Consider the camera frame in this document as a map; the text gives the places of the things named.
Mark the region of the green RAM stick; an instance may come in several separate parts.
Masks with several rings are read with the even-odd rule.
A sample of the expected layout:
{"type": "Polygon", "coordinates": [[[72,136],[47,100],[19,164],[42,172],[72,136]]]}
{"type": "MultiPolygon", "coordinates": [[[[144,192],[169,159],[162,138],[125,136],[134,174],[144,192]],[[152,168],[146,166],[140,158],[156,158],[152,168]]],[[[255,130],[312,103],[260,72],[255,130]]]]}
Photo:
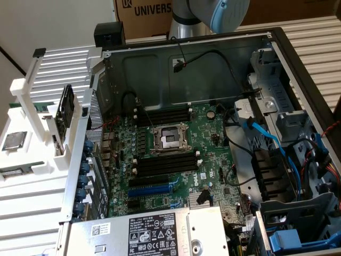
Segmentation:
{"type": "Polygon", "coordinates": [[[44,164],[43,161],[40,162],[33,162],[33,163],[26,163],[21,165],[9,166],[9,167],[0,167],[0,174],[4,178],[13,177],[17,175],[24,175],[33,173],[32,167],[36,165],[44,164]]]}
{"type": "MultiPolygon", "coordinates": [[[[34,102],[33,105],[34,105],[34,107],[38,113],[48,113],[47,106],[54,105],[54,102],[34,102]]],[[[21,104],[16,103],[16,102],[9,103],[9,107],[10,108],[18,108],[18,107],[21,107],[21,104]]]]}

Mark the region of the green Dell motherboard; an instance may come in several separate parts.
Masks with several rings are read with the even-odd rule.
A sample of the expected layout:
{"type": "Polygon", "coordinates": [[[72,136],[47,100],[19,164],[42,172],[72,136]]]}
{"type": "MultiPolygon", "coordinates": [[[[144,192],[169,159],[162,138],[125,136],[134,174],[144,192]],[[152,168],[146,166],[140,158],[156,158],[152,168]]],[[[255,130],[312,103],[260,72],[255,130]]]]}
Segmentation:
{"type": "Polygon", "coordinates": [[[110,163],[112,170],[107,172],[109,177],[108,216],[121,217],[129,214],[146,213],[160,210],[180,209],[189,207],[190,193],[201,193],[198,204],[205,201],[210,206],[221,210],[224,222],[227,222],[238,233],[251,229],[251,221],[257,209],[251,199],[241,189],[241,181],[237,178],[237,166],[233,161],[230,144],[224,141],[224,129],[230,124],[229,114],[208,104],[191,106],[191,120],[185,123],[189,126],[188,139],[198,160],[195,171],[166,174],[172,185],[171,194],[159,194],[145,197],[128,197],[130,188],[128,182],[139,178],[133,173],[137,161],[141,158],[157,157],[150,154],[153,146],[152,127],[138,127],[136,117],[117,117],[109,122],[105,132],[114,132],[115,149],[111,152],[110,163]],[[215,119],[209,120],[207,112],[214,111],[215,119]],[[127,202],[140,200],[139,209],[128,209],[127,202]]]}

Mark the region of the blue plastic disk caddy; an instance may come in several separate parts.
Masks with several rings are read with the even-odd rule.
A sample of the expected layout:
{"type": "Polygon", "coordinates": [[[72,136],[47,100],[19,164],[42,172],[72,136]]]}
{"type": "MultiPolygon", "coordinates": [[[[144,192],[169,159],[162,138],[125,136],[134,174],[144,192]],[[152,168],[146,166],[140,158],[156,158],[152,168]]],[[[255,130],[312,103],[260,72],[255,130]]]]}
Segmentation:
{"type": "Polygon", "coordinates": [[[276,256],[335,249],[341,246],[341,231],[328,239],[302,243],[296,229],[280,230],[269,237],[272,252],[276,256]]]}

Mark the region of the thin silver locking lever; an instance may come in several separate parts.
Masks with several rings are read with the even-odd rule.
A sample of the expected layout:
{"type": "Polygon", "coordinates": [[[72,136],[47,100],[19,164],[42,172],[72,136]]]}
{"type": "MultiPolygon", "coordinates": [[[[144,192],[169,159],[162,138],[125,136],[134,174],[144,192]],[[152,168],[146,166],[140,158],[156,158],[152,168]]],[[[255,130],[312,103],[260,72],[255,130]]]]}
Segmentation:
{"type": "Polygon", "coordinates": [[[144,111],[146,117],[148,118],[148,120],[150,122],[151,127],[154,129],[155,127],[154,127],[154,125],[153,125],[153,123],[151,121],[151,118],[150,118],[148,112],[146,111],[144,105],[142,104],[142,101],[139,98],[136,99],[136,104],[142,108],[142,110],[144,111]]]}

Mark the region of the white parts rack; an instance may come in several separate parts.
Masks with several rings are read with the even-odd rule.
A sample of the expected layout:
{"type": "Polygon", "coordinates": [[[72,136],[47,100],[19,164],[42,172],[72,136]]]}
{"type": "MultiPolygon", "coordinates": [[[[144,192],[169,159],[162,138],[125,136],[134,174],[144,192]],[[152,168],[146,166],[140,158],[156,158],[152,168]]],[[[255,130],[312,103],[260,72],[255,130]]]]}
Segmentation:
{"type": "Polygon", "coordinates": [[[89,47],[46,50],[43,57],[33,58],[27,75],[15,79],[10,87],[18,108],[9,108],[9,124],[0,139],[0,167],[26,163],[44,164],[32,167],[33,173],[4,178],[0,174],[0,193],[33,189],[38,186],[65,187],[73,164],[74,153],[82,150],[77,138],[78,126],[86,123],[88,114],[83,107],[83,95],[88,90],[90,75],[87,67],[89,47]],[[66,131],[63,155],[56,155],[54,139],[58,136],[55,116],[64,87],[71,84],[74,92],[74,114],[66,131]],[[34,102],[54,102],[48,113],[38,113],[34,102]],[[22,148],[2,151],[5,138],[14,132],[27,131],[22,148]]]}

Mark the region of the printed cardboard box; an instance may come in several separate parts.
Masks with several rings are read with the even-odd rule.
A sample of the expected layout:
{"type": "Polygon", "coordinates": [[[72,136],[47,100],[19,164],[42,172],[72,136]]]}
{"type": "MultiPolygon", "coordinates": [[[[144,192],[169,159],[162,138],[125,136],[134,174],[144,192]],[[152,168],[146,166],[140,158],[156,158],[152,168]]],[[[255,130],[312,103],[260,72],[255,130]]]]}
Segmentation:
{"type": "Polygon", "coordinates": [[[126,39],[166,35],[172,22],[172,0],[113,0],[116,20],[126,39]]]}

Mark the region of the black plastic box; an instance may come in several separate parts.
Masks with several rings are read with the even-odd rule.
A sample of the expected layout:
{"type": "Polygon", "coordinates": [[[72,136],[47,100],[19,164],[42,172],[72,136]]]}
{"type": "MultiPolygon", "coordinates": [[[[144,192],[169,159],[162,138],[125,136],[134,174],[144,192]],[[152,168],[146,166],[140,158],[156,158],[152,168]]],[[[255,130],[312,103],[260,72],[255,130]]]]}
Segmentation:
{"type": "Polygon", "coordinates": [[[103,50],[125,45],[125,33],[122,21],[98,23],[93,36],[95,46],[101,47],[103,50]]]}

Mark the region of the long black expansion slot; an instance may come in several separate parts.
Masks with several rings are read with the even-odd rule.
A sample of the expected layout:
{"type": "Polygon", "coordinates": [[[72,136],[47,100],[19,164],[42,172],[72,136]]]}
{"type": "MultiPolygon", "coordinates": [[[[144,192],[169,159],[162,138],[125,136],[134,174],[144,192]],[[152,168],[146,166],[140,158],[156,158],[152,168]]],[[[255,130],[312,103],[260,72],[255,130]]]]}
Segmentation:
{"type": "Polygon", "coordinates": [[[164,185],[169,183],[168,175],[157,175],[151,177],[135,178],[128,182],[130,188],[164,185]]]}

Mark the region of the grey plastic disk bay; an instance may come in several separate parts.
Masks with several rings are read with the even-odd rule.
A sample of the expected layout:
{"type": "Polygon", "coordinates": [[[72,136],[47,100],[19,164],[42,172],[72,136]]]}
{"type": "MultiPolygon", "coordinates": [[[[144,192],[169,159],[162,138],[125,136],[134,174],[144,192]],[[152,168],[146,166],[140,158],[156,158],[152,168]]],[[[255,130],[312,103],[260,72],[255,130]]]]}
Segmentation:
{"type": "MultiPolygon", "coordinates": [[[[328,239],[341,231],[341,201],[334,193],[324,193],[306,201],[261,203],[247,246],[247,255],[276,256],[269,237],[276,231],[296,229],[302,243],[328,239]]],[[[284,256],[341,256],[335,249],[284,256]]]]}

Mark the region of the black drive in fixture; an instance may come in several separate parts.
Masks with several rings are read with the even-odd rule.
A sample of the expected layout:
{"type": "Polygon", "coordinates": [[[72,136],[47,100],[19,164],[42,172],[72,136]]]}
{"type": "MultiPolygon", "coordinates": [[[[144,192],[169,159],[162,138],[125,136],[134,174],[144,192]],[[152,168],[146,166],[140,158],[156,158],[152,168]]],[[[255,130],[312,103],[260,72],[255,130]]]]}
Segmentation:
{"type": "Polygon", "coordinates": [[[58,105],[55,116],[55,124],[58,131],[58,136],[55,136],[54,143],[56,155],[60,156],[64,153],[63,143],[66,138],[66,131],[71,126],[72,116],[74,114],[74,92],[71,84],[67,84],[62,92],[62,96],[58,105]]]}

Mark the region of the silver metal disk bay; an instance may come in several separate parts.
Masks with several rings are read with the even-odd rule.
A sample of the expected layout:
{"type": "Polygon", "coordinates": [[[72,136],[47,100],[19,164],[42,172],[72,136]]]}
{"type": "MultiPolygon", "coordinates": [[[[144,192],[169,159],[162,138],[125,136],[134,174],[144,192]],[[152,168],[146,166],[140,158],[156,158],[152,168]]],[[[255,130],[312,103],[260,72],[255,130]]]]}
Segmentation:
{"type": "Polygon", "coordinates": [[[301,138],[315,140],[316,129],[303,106],[295,105],[295,93],[286,70],[272,48],[251,54],[252,71],[247,84],[252,93],[234,103],[237,119],[251,149],[273,149],[276,144],[248,123],[256,122],[274,135],[282,147],[301,138]]]}

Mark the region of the blue expansion slot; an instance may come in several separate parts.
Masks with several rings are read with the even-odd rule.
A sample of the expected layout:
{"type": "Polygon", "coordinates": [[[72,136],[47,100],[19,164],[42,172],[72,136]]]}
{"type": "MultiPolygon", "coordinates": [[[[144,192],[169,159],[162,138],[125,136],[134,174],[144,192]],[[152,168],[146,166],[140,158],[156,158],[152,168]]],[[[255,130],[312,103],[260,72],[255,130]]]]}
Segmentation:
{"type": "Polygon", "coordinates": [[[128,191],[128,197],[145,197],[159,194],[171,194],[173,191],[172,185],[159,185],[144,188],[136,188],[128,191]]]}

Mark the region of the silver power supply unit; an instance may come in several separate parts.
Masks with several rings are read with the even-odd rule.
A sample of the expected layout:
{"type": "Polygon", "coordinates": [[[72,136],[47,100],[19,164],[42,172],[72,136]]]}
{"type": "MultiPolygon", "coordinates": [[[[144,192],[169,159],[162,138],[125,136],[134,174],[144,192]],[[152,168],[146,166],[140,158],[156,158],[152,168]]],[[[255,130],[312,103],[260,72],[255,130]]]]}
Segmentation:
{"type": "Polygon", "coordinates": [[[219,207],[73,223],[58,256],[229,256],[219,207]]]}

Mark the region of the silver finned heatsink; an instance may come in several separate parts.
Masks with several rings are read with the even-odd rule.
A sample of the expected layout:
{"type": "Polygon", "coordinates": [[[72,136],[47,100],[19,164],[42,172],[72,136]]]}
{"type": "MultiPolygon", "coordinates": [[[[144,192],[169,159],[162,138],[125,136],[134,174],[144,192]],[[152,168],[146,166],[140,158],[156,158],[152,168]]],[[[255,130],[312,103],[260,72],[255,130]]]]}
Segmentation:
{"type": "Polygon", "coordinates": [[[188,197],[188,205],[191,210],[193,209],[202,209],[210,207],[210,202],[205,201],[203,204],[198,204],[197,199],[201,193],[190,193],[188,197]]]}

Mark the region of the black RAM slot white latch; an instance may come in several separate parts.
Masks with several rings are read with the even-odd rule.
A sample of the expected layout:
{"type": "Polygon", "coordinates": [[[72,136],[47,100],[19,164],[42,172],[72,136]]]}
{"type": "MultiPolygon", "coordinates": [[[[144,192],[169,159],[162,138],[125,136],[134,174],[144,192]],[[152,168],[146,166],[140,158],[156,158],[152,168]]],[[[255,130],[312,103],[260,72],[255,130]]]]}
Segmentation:
{"type": "Polygon", "coordinates": [[[155,111],[142,111],[137,116],[146,116],[148,115],[151,118],[178,118],[178,117],[187,117],[190,115],[188,109],[168,109],[168,110],[155,110],[155,111]]]}
{"type": "Polygon", "coordinates": [[[157,175],[166,175],[180,172],[195,171],[199,167],[197,165],[179,165],[179,166],[147,166],[133,168],[133,173],[137,177],[150,177],[157,175]]]}
{"type": "Polygon", "coordinates": [[[137,166],[147,167],[176,167],[176,166],[196,166],[197,158],[193,155],[173,155],[154,158],[141,159],[137,166]]]}
{"type": "Polygon", "coordinates": [[[188,122],[191,120],[190,116],[180,116],[180,117],[165,117],[165,118],[150,118],[147,117],[138,117],[134,119],[138,127],[144,126],[154,126],[162,125],[162,124],[171,124],[171,123],[180,123],[180,122],[188,122]]]}

